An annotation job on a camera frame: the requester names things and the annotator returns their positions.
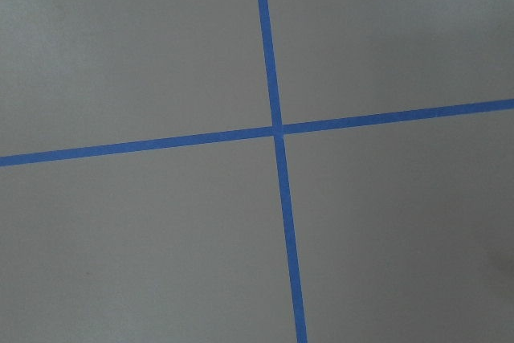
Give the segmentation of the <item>blue tape line lengthwise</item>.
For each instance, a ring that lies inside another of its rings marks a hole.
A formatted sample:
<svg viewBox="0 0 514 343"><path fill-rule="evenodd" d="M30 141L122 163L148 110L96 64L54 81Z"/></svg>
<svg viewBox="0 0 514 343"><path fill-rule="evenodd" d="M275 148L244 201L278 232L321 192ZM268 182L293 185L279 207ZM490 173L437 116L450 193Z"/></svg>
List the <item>blue tape line lengthwise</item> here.
<svg viewBox="0 0 514 343"><path fill-rule="evenodd" d="M258 0L258 6L296 340L306 343L308 334L268 0Z"/></svg>

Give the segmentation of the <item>blue tape line crosswise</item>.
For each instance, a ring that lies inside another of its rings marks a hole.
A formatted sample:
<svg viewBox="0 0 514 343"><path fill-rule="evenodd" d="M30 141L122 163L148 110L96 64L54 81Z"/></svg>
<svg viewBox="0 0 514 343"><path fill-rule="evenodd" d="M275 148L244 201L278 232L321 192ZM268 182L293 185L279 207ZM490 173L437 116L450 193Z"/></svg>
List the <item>blue tape line crosswise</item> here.
<svg viewBox="0 0 514 343"><path fill-rule="evenodd" d="M354 127L384 125L411 120L429 120L446 116L460 116L510 110L513 108L513 100L493 100L470 104L458 104L434 108L421 108L400 112L384 112L364 116L342 117L328 120L306 121L293 124L285 124L280 133L285 135L299 133L314 133L334 129L348 129ZM200 133L179 137L165 137L143 141L130 141L107 145L94 145L73 149L57 149L36 153L22 153L1 157L1 166L29 165L52 161L64 161L88 157L101 157L123 153L138 153L158 149L171 149L192 145L204 145L210 143L240 141L272 137L276 131L271 126L256 127L250 129L236 129L215 133Z"/></svg>

